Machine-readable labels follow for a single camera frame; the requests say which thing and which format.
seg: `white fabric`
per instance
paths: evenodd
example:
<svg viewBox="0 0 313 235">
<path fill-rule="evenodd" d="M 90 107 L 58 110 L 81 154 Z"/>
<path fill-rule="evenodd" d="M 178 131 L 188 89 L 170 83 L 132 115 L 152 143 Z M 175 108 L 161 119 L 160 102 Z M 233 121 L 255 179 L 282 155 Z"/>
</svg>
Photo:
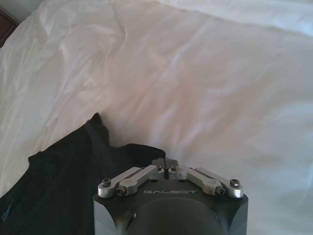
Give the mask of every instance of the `white fabric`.
<svg viewBox="0 0 313 235">
<path fill-rule="evenodd" d="M 310 27 L 284 21 L 286 8 L 273 10 L 283 27 L 271 24 L 271 2 L 258 1 L 263 8 L 243 24 L 240 14 L 227 16 L 232 8 L 223 20 L 175 2 L 166 3 L 185 9 L 44 1 L 0 52 L 0 195 L 28 156 L 99 112 L 114 145 L 152 145 L 240 179 L 248 234 L 312 234 L 313 38 Z M 311 4 L 299 4 L 307 7 L 301 22 L 312 25 Z"/>
</svg>

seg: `wrinkled white sheet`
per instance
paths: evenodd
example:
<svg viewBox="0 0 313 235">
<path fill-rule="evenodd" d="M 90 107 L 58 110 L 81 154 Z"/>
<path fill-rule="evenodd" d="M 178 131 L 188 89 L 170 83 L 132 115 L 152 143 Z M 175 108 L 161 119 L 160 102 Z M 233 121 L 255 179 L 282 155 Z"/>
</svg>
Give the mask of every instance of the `wrinkled white sheet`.
<svg viewBox="0 0 313 235">
<path fill-rule="evenodd" d="M 0 196 L 28 156 L 99 112 L 114 145 L 239 178 L 248 234 L 312 234 L 312 6 L 298 2 L 301 30 L 284 21 L 293 1 L 257 1 L 245 20 L 230 6 L 253 3 L 221 4 L 221 19 L 214 4 L 44 1 L 0 51 Z"/>
</svg>

